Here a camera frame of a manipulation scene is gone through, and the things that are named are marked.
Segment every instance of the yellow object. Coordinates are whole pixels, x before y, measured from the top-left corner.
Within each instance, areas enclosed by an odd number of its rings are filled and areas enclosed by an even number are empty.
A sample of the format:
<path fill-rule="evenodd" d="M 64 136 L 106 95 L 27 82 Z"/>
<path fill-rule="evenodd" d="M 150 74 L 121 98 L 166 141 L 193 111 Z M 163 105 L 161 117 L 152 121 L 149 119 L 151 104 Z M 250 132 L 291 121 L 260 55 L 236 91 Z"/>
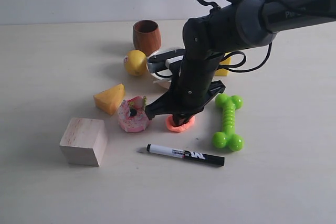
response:
<path fill-rule="evenodd" d="M 231 57 L 226 59 L 226 60 L 223 60 L 220 64 L 221 65 L 229 65 L 231 62 Z M 215 76 L 227 76 L 229 73 L 229 71 L 227 71 L 226 69 L 218 69 L 216 72 L 215 72 Z"/>
<path fill-rule="evenodd" d="M 93 96 L 96 107 L 113 115 L 119 108 L 122 99 L 125 96 L 125 87 L 123 84 L 114 86 L 108 90 L 95 94 Z"/>
<path fill-rule="evenodd" d="M 127 73 L 141 76 L 147 71 L 147 57 L 139 50 L 131 50 L 124 58 L 124 67 Z"/>

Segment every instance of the orange toy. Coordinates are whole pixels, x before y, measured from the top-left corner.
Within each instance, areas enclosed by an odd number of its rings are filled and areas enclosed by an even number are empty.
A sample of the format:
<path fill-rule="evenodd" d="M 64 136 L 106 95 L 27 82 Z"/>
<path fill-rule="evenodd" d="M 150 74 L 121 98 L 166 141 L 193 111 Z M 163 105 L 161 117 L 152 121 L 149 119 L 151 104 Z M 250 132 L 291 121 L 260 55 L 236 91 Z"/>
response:
<path fill-rule="evenodd" d="M 189 122 L 182 124 L 181 126 L 174 126 L 174 121 L 173 121 L 173 116 L 170 115 L 166 118 L 166 126 L 167 129 L 173 132 L 183 132 L 187 129 L 189 129 L 191 126 L 193 126 L 195 124 L 195 117 L 193 116 L 192 118 L 190 118 Z"/>

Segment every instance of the wooden block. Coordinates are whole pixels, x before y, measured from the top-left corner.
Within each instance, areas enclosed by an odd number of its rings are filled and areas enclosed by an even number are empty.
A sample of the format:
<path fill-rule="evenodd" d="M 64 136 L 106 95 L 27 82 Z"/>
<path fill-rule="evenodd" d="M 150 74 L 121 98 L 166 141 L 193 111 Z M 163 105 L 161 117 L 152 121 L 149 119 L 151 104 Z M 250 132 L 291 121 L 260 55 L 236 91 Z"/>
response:
<path fill-rule="evenodd" d="M 125 87 L 123 84 L 114 86 L 108 90 L 102 91 L 93 96 L 96 107 L 113 115 L 119 108 L 125 96 Z"/>
<path fill-rule="evenodd" d="M 231 62 L 231 57 L 226 59 L 226 60 L 223 60 L 220 64 L 221 65 L 229 65 Z M 229 73 L 229 71 L 227 71 L 226 69 L 218 69 L 216 72 L 215 72 L 215 76 L 227 76 Z"/>
<path fill-rule="evenodd" d="M 99 166 L 107 141 L 103 120 L 72 118 L 59 146 L 69 164 Z"/>

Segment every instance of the white bowl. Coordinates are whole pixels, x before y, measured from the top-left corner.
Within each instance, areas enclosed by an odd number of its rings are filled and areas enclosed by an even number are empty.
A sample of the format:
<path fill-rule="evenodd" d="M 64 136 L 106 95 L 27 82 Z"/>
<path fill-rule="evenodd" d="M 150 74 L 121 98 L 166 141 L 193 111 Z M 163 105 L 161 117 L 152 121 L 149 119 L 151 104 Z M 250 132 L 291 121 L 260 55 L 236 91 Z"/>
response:
<path fill-rule="evenodd" d="M 171 47 L 171 48 L 166 48 L 166 49 L 159 49 L 157 51 L 155 51 L 154 53 L 152 53 L 151 55 L 149 55 L 148 59 L 153 57 L 154 55 L 159 55 L 159 54 L 163 54 L 164 52 L 169 52 L 169 51 L 174 51 L 174 50 L 178 50 L 178 49 L 183 49 L 182 47 Z M 169 89 L 170 80 L 165 80 L 165 78 L 159 77 L 154 73 L 150 73 L 151 76 L 154 79 L 154 82 L 157 83 L 158 85 Z M 163 71 L 158 72 L 158 74 L 162 75 L 162 76 L 170 76 L 172 73 L 170 72 L 169 69 L 165 69 Z"/>

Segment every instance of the pink donut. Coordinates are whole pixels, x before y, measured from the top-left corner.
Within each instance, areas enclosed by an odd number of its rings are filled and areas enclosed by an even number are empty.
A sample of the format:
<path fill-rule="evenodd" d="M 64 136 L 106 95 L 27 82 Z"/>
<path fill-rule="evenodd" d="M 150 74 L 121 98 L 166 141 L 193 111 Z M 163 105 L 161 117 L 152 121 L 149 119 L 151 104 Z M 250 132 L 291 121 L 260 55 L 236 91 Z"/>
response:
<path fill-rule="evenodd" d="M 123 100 L 118 108 L 118 123 L 124 131 L 140 132 L 148 127 L 150 121 L 144 111 L 144 106 L 145 100 L 142 97 L 135 97 L 128 101 Z"/>

